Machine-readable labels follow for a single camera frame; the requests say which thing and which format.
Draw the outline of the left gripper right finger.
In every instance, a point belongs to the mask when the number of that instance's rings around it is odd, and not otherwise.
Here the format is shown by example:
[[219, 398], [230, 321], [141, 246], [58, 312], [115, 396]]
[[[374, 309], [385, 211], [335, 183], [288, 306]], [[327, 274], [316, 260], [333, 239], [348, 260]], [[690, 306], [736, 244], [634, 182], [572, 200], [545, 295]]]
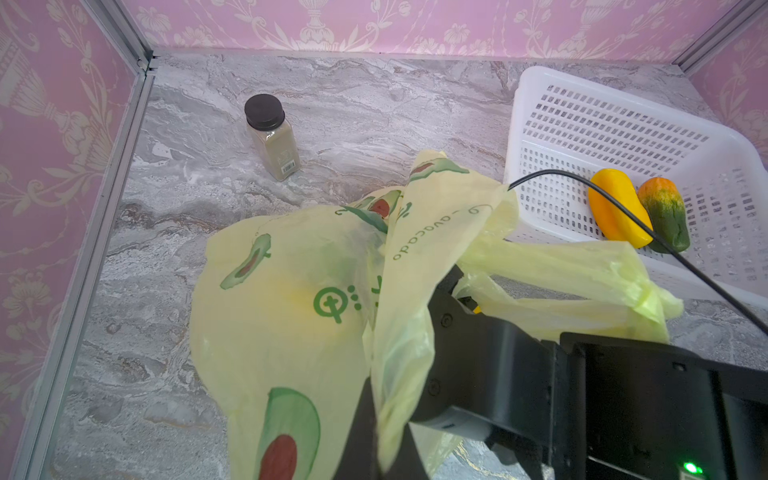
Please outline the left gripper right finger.
[[400, 450], [389, 468], [383, 474], [384, 480], [429, 480], [412, 435], [411, 426], [404, 429]]

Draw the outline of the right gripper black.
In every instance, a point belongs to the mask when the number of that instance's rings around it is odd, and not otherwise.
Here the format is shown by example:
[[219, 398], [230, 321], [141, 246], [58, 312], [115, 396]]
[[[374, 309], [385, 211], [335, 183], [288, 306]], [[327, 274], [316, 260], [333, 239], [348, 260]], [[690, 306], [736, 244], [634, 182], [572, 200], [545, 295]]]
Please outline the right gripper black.
[[474, 301], [455, 295], [463, 276], [453, 267], [429, 301], [435, 356], [412, 422], [481, 441], [532, 479], [542, 478], [543, 466], [569, 478], [567, 435], [557, 425], [563, 383], [555, 346], [475, 312]]

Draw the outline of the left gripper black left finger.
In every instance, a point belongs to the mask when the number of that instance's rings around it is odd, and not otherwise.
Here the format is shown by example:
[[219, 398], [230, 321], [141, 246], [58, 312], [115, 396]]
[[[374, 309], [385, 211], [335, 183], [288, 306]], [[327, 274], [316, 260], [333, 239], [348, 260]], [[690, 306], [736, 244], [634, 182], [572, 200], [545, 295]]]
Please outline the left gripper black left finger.
[[354, 419], [333, 480], [380, 478], [376, 426], [371, 379], [367, 378], [363, 383]]

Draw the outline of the yellow-green plastic bag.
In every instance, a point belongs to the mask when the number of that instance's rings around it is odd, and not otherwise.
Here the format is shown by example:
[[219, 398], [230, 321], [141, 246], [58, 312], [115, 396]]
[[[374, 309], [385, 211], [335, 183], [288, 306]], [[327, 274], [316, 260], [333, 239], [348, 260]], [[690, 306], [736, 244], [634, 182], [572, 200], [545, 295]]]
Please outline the yellow-green plastic bag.
[[425, 150], [403, 186], [211, 237], [191, 357], [226, 416], [231, 476], [331, 478], [364, 385], [375, 463], [391, 467], [435, 358], [428, 303], [454, 267], [484, 313], [537, 339], [668, 341], [683, 304], [634, 247], [508, 243], [518, 218], [507, 185]]

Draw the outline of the yellow green corn toy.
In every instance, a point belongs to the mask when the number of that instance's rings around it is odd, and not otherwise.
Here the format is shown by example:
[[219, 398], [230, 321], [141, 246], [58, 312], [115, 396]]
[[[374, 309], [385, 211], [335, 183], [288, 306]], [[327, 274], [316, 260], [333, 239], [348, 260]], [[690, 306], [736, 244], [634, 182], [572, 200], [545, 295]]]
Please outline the yellow green corn toy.
[[686, 251], [690, 247], [687, 212], [677, 186], [668, 179], [654, 177], [640, 186], [638, 198], [654, 232], [675, 252]]

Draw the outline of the white plastic basket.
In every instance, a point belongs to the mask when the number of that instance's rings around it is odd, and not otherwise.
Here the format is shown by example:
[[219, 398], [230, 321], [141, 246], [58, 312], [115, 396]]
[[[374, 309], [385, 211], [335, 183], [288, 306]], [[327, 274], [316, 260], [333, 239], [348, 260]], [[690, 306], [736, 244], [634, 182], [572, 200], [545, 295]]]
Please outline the white plastic basket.
[[542, 66], [515, 93], [504, 179], [520, 219], [511, 240], [598, 240], [584, 180], [624, 172], [634, 185], [672, 181], [686, 206], [690, 247], [679, 258], [641, 251], [652, 280], [681, 299], [714, 300], [715, 285], [767, 304], [767, 173], [738, 132]]

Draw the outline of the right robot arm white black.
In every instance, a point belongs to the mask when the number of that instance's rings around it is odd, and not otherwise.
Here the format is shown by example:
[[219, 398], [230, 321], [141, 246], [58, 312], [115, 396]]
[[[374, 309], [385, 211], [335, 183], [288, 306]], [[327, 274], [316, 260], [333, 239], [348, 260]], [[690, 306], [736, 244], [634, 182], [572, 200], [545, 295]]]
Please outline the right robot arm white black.
[[763, 479], [767, 375], [679, 347], [564, 333], [538, 340], [455, 298], [428, 309], [435, 358], [413, 421], [484, 443], [532, 479]]

